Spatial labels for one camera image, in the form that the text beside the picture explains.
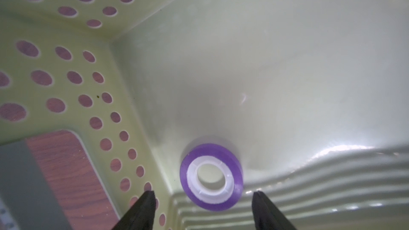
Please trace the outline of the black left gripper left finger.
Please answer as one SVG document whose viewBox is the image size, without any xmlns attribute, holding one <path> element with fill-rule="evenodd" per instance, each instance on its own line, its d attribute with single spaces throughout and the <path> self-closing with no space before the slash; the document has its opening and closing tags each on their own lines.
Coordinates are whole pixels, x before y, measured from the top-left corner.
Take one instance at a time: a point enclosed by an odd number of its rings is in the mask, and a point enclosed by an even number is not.
<svg viewBox="0 0 409 230">
<path fill-rule="evenodd" d="M 155 193 L 145 191 L 112 230 L 153 230 L 155 212 Z"/>
</svg>

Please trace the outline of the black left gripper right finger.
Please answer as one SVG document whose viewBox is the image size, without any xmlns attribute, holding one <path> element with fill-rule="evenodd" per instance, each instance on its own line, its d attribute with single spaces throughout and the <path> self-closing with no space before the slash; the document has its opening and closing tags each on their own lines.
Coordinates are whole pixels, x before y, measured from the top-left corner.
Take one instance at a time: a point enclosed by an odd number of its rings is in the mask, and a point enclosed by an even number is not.
<svg viewBox="0 0 409 230">
<path fill-rule="evenodd" d="M 256 230 L 296 230 L 264 192 L 253 193 L 251 207 Z"/>
</svg>

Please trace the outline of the purple tape roll front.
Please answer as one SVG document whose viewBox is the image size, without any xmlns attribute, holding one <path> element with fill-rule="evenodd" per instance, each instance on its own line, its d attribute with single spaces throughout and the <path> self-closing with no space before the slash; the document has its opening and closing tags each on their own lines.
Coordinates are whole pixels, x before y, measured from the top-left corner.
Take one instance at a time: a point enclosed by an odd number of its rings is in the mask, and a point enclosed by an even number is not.
<svg viewBox="0 0 409 230">
<path fill-rule="evenodd" d="M 212 165 L 218 168 L 225 184 L 218 190 L 205 187 L 199 180 L 199 168 Z M 180 181 L 185 194 L 199 207 L 210 211 L 232 208 L 242 197 L 243 170 L 237 157 L 227 148 L 213 143 L 200 144 L 182 160 Z"/>
</svg>

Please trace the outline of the light green perforated storage basket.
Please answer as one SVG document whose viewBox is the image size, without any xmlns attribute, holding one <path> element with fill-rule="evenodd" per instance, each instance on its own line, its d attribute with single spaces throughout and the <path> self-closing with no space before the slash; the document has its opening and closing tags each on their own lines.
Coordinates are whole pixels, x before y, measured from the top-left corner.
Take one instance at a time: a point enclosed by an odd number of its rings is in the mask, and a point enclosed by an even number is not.
<svg viewBox="0 0 409 230">
<path fill-rule="evenodd" d="M 230 150 L 232 208 L 185 194 L 184 157 Z M 1 229 L 253 230 L 264 192 L 298 230 L 409 227 L 409 0 L 1 0 Z"/>
</svg>

